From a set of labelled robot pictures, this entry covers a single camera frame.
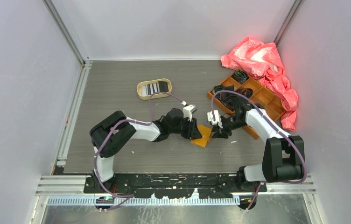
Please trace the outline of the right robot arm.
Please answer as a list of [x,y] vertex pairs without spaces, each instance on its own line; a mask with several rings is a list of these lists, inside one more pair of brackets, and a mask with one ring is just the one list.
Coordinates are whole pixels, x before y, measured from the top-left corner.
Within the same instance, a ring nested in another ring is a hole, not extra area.
[[233,98],[234,114],[224,117],[217,110],[207,113],[212,125],[212,138],[227,139],[232,131],[250,126],[265,143],[262,162],[241,167],[237,187],[244,192],[255,182],[301,183],[307,173],[304,161],[304,142],[300,136],[290,135],[271,120],[260,104],[243,97]]

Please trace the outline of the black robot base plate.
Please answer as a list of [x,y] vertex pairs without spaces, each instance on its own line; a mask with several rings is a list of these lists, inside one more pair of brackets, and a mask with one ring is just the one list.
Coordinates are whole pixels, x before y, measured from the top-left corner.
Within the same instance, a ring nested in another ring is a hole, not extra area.
[[240,172],[224,173],[191,173],[191,174],[115,174],[104,182],[104,187],[120,195],[132,194],[135,198],[162,199],[190,198],[194,192],[200,199],[230,198],[233,194],[254,194],[258,189],[266,192],[266,185],[258,182],[245,182]]

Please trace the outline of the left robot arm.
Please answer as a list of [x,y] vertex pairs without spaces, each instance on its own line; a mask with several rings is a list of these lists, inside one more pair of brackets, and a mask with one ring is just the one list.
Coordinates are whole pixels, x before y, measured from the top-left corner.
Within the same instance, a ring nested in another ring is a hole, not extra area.
[[95,186],[103,193],[114,186],[113,163],[115,155],[131,139],[160,142],[170,134],[179,134],[187,140],[202,138],[197,127],[197,119],[185,117],[183,111],[172,108],[166,115],[150,123],[127,117],[116,111],[95,125],[89,132],[95,151]]

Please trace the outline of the orange card holder wallet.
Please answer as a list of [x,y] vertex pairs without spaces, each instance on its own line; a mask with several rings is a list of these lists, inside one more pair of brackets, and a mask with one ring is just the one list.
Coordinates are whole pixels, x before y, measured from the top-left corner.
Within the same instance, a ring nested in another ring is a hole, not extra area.
[[197,126],[199,132],[201,133],[202,137],[199,139],[194,139],[191,140],[191,144],[194,144],[196,146],[200,147],[206,147],[207,143],[210,142],[211,140],[211,127],[207,127],[204,125],[198,125]]

